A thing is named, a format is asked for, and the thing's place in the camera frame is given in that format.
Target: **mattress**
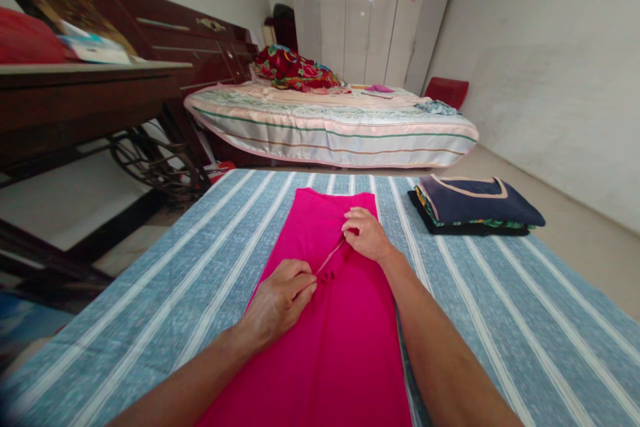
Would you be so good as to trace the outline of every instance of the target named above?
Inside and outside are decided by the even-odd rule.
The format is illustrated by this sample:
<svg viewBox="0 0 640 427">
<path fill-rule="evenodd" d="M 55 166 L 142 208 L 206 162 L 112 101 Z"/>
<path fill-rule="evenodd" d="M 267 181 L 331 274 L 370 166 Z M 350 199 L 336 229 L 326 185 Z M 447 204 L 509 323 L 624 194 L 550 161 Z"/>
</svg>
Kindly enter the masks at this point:
<svg viewBox="0 0 640 427">
<path fill-rule="evenodd" d="M 38 426 L 115 417 L 241 317 L 295 190 L 312 187 L 376 195 L 389 239 L 525 425 L 640 423 L 640 326 L 535 236 L 429 235 L 407 195 L 416 181 L 229 172 L 4 383 L 7 414 Z M 413 423 L 429 425 L 399 338 Z"/>
<path fill-rule="evenodd" d="M 360 168 L 453 165 L 476 145 L 478 131 L 462 115 L 416 108 L 419 100 L 402 89 L 311 95 L 234 85 L 193 93 L 185 107 L 234 147 L 271 159 Z"/>
</svg>

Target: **white wardrobe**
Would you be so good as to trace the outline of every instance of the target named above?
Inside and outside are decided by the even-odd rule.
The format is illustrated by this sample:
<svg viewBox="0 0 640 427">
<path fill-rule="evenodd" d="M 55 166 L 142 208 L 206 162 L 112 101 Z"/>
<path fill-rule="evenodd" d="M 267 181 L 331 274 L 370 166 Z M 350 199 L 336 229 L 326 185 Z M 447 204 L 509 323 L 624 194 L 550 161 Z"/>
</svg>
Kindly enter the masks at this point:
<svg viewBox="0 0 640 427">
<path fill-rule="evenodd" d="M 421 95 L 447 0 L 293 0 L 298 48 L 353 84 Z"/>
</svg>

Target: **magenta cloth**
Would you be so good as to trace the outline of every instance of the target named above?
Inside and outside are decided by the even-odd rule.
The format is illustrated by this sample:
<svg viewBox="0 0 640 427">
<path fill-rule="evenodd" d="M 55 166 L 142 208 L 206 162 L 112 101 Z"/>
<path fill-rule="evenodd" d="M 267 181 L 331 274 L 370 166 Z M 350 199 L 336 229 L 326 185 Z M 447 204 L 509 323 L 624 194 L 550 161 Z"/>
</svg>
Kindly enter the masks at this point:
<svg viewBox="0 0 640 427">
<path fill-rule="evenodd" d="M 298 189 L 258 284 L 287 258 L 317 272 L 355 206 L 377 217 L 371 193 Z M 238 373 L 199 425 L 410 427 L 395 305 L 382 269 L 343 242 L 298 323 Z"/>
<path fill-rule="evenodd" d="M 393 92 L 393 90 L 391 90 L 389 87 L 385 87 L 384 85 L 380 85 L 379 83 L 376 83 L 375 85 L 372 85 L 371 87 L 367 87 L 367 88 L 365 88 L 365 90 L 367 90 L 367 91 L 378 91 L 378 92 L 382 92 L 382 93 L 391 93 L 391 92 Z"/>
</svg>

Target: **striped bedsheet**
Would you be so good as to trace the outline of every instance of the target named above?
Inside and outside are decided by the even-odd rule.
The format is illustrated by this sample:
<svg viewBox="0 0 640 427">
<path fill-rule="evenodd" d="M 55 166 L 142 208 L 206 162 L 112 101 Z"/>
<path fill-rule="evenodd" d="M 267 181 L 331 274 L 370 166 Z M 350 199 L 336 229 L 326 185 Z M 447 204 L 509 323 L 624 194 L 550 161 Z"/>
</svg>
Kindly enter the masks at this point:
<svg viewBox="0 0 640 427">
<path fill-rule="evenodd" d="M 192 93 L 185 107 L 234 147 L 271 159 L 338 167 L 448 167 L 479 137 L 462 115 L 385 107 L 385 100 L 371 108 L 283 103 L 244 94 L 241 87 Z M 402 89 L 395 93 L 403 94 L 415 97 Z"/>
<path fill-rule="evenodd" d="M 640 423 L 640 327 L 534 236 L 429 235 L 406 194 L 415 181 L 228 173 L 4 383 L 6 414 L 20 425 L 108 422 L 240 318 L 295 190 L 312 187 L 376 195 L 389 239 L 525 425 Z M 429 425 L 403 356 L 412 418 Z"/>
</svg>

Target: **finger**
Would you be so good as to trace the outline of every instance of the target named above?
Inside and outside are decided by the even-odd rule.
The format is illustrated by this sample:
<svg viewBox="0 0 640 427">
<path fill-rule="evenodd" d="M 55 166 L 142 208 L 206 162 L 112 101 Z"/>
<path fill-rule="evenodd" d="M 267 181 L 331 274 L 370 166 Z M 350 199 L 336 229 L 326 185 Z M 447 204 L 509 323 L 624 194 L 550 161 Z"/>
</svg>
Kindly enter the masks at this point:
<svg viewBox="0 0 640 427">
<path fill-rule="evenodd" d="M 285 282 L 285 289 L 287 290 L 287 297 L 293 299 L 296 295 L 299 295 L 302 290 L 307 286 L 315 283 L 317 277 L 313 274 L 298 274 L 294 278 Z"/>
<path fill-rule="evenodd" d="M 318 284 L 311 284 L 307 286 L 302 292 L 300 292 L 295 300 L 293 300 L 293 305 L 291 306 L 289 311 L 291 312 L 291 316 L 294 319 L 294 323 L 298 321 L 298 319 L 300 318 L 300 314 L 302 314 L 304 308 L 309 305 L 311 296 L 317 288 Z"/>
<path fill-rule="evenodd" d="M 352 246 L 353 242 L 358 238 L 358 236 L 356 234 L 354 234 L 353 232 L 349 232 L 349 230 L 347 230 L 345 232 L 345 240 L 347 241 L 347 243 Z"/>
<path fill-rule="evenodd" d="M 347 213 L 345 213 L 346 218 L 367 218 L 368 210 L 360 208 L 360 207 L 351 207 Z"/>
<path fill-rule="evenodd" d="M 351 207 L 350 210 L 359 210 L 359 211 L 363 212 L 365 215 L 373 217 L 373 214 L 369 211 L 369 209 L 365 209 L 364 207 Z"/>
<path fill-rule="evenodd" d="M 298 259 L 286 259 L 283 260 L 278 268 L 275 270 L 280 275 L 282 275 L 285 279 L 294 278 L 297 274 L 301 272 L 306 272 L 308 274 L 311 273 L 311 267 L 307 262 Z"/>
<path fill-rule="evenodd" d="M 348 230 L 350 228 L 358 229 L 358 232 L 364 226 L 364 222 L 362 219 L 349 219 L 342 225 L 342 231 Z"/>
</svg>

